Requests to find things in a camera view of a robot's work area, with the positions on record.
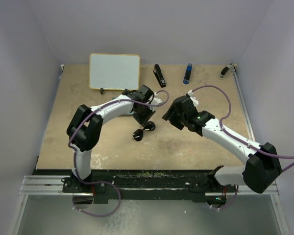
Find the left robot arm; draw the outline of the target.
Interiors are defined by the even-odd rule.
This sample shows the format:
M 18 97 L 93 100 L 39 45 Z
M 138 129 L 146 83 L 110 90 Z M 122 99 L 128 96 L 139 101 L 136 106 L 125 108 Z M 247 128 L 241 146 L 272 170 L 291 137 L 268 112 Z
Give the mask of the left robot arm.
M 73 149 L 74 187 L 80 192 L 86 192 L 93 184 L 90 167 L 92 149 L 98 143 L 105 123 L 132 113 L 141 126 L 133 137 L 140 141 L 145 130 L 155 130 L 156 126 L 150 118 L 161 103 L 162 99 L 158 94 L 143 85 L 138 90 L 125 91 L 111 101 L 97 106 L 79 106 L 66 131 L 69 136 L 68 147 Z

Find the green lined glasses case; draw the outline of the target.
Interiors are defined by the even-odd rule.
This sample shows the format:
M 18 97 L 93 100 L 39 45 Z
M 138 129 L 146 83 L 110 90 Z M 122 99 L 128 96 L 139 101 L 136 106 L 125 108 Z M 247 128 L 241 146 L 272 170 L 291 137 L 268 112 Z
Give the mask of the green lined glasses case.
M 129 116 L 133 116 L 133 113 L 126 113 L 126 114 L 122 114 L 122 117 L 129 117 Z

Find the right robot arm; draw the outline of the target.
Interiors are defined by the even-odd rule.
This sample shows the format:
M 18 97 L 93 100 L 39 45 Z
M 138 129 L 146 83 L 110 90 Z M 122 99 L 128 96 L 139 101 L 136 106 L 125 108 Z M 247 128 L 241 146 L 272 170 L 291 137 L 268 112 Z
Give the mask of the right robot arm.
M 208 179 L 212 191 L 220 191 L 226 185 L 246 185 L 256 193 L 263 193 L 282 173 L 272 144 L 245 140 L 240 134 L 221 126 L 211 113 L 199 112 L 194 99 L 187 95 L 175 99 L 162 118 L 179 130 L 187 128 L 214 141 L 244 164 L 242 167 L 217 167 Z

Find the aviator sunglasses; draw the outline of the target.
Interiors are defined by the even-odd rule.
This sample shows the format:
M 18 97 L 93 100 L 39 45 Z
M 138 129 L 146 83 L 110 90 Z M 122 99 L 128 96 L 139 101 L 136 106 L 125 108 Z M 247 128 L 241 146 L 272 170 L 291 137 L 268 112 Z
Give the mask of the aviator sunglasses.
M 142 128 L 137 129 L 133 135 L 132 138 L 135 141 L 141 141 L 144 137 L 144 131 L 154 131 L 156 129 L 156 125 L 153 121 L 148 121 L 147 123 L 145 123 Z

